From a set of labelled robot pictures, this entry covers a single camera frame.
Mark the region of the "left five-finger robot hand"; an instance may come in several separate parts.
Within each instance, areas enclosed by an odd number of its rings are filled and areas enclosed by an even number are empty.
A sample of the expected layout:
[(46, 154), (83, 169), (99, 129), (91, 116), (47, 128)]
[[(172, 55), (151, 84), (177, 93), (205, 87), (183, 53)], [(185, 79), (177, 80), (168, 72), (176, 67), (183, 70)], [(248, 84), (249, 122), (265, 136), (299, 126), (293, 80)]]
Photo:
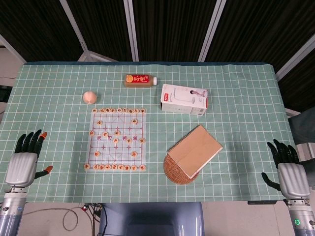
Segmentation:
[(28, 135), (23, 134), (17, 141), (14, 153), (7, 168), (5, 182), (11, 187), (28, 187), (37, 178), (51, 173), (53, 166), (38, 172), (37, 162), (47, 132), (37, 130)]

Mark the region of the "right five-finger robot hand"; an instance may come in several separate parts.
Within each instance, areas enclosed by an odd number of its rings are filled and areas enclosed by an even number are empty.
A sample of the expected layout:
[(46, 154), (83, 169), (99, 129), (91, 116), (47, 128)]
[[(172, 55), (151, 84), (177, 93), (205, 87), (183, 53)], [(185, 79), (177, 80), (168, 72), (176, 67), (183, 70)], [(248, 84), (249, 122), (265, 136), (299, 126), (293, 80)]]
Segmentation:
[(271, 181), (265, 172), (261, 173), (264, 182), (280, 191), (288, 200), (309, 199), (311, 196), (307, 172), (301, 164), (297, 151), (291, 145), (285, 145), (274, 139), (267, 143), (271, 151), (279, 182)]

